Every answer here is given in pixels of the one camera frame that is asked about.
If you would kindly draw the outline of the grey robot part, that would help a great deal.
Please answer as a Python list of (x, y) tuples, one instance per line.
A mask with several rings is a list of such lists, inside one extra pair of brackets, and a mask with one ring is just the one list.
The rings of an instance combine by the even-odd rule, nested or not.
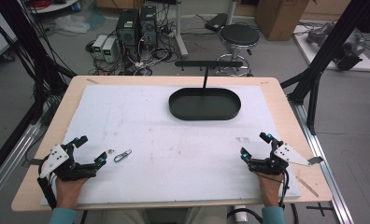
[[(320, 48), (329, 34), (334, 29), (334, 22), (326, 22), (321, 28), (309, 31), (307, 34), (307, 43), (316, 43)], [(365, 51), (365, 40), (363, 37), (351, 32), (344, 44), (339, 48), (333, 57), (333, 62), (341, 71), (348, 71), (357, 63), (361, 62), (360, 55)]]

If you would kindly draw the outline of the silver carabiner keyring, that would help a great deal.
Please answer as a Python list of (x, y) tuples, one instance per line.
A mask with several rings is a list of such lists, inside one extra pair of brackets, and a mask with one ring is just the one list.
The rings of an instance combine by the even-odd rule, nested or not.
[(121, 162), (124, 159), (126, 159), (130, 154), (132, 153), (131, 149), (128, 149), (121, 154), (118, 154), (117, 156), (114, 157), (114, 162)]

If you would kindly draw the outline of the brown cardboard box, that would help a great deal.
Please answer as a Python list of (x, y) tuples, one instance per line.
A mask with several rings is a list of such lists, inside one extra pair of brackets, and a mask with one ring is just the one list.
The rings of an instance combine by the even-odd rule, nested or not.
[(288, 41), (310, 0), (259, 0), (255, 21), (268, 41)]

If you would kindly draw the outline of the aluminium rail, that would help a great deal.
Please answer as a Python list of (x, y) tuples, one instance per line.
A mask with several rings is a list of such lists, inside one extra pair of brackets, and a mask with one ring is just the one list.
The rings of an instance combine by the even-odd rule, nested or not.
[(312, 132), (306, 125), (306, 116), (307, 112), (302, 105), (295, 105), (294, 103), (290, 103), (292, 107), (292, 111), (296, 116), (298, 123), (306, 137), (306, 140), (311, 148), (311, 151), (315, 156), (319, 156), (323, 158), (323, 162), (320, 163), (320, 168), (324, 175), (324, 178), (329, 186), (330, 191), (332, 192), (333, 198), (331, 200), (331, 205), (334, 209), (335, 216), (338, 220), (339, 224), (354, 224), (353, 218), (351, 213), (346, 205), (344, 197), (338, 187), (334, 174), (331, 170), (331, 167), (326, 160), (324, 151), (322, 146), (320, 145), (320, 141), (316, 135), (313, 135)]
[(33, 144), (41, 123), (19, 125), (0, 149), (0, 192)]

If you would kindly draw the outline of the black hook rack with tray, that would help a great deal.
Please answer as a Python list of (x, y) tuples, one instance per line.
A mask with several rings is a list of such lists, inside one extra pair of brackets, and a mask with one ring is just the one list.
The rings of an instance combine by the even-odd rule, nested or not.
[(241, 62), (222, 61), (176, 61), (175, 66), (204, 67), (206, 69), (201, 88), (182, 88), (173, 92), (169, 99), (169, 111), (181, 120), (229, 120), (235, 118), (241, 108), (239, 96), (228, 89), (208, 88), (207, 78), (210, 68), (238, 68)]

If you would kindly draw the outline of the person's right hand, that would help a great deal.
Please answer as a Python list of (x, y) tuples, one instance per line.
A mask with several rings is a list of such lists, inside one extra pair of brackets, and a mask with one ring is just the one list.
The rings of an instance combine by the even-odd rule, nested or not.
[(256, 174), (259, 179), (261, 197), (265, 206), (279, 206), (278, 193), (283, 175)]

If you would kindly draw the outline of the black computer tower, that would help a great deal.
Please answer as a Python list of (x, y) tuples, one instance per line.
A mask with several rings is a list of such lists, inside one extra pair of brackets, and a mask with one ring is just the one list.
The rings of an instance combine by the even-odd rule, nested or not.
[(139, 61), (138, 43), (140, 39), (139, 12), (137, 9), (124, 9), (116, 25), (116, 33), (123, 57), (130, 57), (133, 62)]
[(156, 6), (143, 6), (140, 11), (141, 39), (145, 49), (157, 47)]

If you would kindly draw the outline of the white round table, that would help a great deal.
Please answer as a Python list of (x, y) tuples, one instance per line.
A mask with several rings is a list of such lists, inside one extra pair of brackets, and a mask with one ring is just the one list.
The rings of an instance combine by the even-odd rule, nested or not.
[(64, 8), (71, 8), (74, 12), (81, 11), (78, 0), (27, 0), (27, 8), (34, 14), (48, 13)]

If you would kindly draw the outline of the white foam mat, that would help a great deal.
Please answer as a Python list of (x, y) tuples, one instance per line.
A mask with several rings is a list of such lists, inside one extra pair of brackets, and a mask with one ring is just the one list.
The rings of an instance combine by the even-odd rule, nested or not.
[[(236, 86), (238, 115), (229, 120), (185, 121), (169, 111), (174, 86), (90, 85), (64, 130), (64, 142), (86, 135), (74, 152), (89, 163), (109, 160), (87, 181), (82, 204), (212, 203), (257, 200), (258, 178), (240, 158), (245, 148), (265, 159), (260, 133), (278, 130), (260, 88)], [(131, 149), (121, 162), (114, 157)]]

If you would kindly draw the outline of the person's left hand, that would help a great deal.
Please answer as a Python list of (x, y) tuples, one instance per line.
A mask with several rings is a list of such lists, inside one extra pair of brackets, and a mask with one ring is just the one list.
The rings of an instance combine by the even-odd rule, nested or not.
[(88, 178), (75, 181), (56, 179), (57, 206), (60, 208), (75, 209), (78, 205), (78, 196)]

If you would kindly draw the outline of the white floor board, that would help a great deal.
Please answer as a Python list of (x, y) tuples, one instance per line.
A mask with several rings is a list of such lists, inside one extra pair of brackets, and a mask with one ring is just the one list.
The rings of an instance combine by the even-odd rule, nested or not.
[[(306, 62), (308, 64), (311, 64), (320, 48), (318, 47), (317, 44), (308, 43), (306, 41), (307, 34), (308, 30), (307, 28), (305, 28), (305, 26), (297, 25), (293, 32), (293, 38), (297, 43), (299, 49), (302, 51), (306, 59)], [(363, 53), (360, 55), (360, 58), (362, 60), (355, 64), (351, 68), (351, 71), (370, 72), (370, 59)]]

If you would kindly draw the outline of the clear plastic bag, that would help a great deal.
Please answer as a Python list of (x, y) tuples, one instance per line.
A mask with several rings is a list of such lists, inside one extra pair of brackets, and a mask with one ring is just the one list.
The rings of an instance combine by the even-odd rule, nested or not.
[(75, 34), (85, 34), (90, 30), (90, 24), (83, 16), (67, 15), (55, 20), (55, 28)]

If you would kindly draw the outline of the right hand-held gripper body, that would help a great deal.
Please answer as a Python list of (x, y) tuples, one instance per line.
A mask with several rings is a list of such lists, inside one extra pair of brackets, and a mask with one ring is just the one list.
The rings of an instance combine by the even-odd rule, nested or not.
[(322, 161), (322, 157), (306, 159), (289, 144), (278, 141), (271, 142), (271, 151), (265, 159), (255, 159), (248, 154), (249, 170), (267, 175), (282, 174), (290, 163), (309, 167)]

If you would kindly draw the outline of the white desk leg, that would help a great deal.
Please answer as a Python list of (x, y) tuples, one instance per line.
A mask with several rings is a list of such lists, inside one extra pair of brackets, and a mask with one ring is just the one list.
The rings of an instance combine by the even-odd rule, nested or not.
[(189, 52), (185, 46), (181, 35), (181, 0), (175, 0), (176, 2), (176, 29), (174, 31), (175, 39), (178, 45), (178, 50), (181, 59), (188, 57)]

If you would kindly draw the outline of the thin wooden stick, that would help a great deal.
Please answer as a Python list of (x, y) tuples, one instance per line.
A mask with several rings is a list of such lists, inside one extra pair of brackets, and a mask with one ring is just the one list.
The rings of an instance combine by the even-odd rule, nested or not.
[(320, 197), (320, 194), (316, 190), (316, 184), (315, 183), (310, 183), (306, 182), (303, 178), (297, 176), (296, 177), (297, 181), (301, 183), (306, 189), (308, 189), (316, 198)]

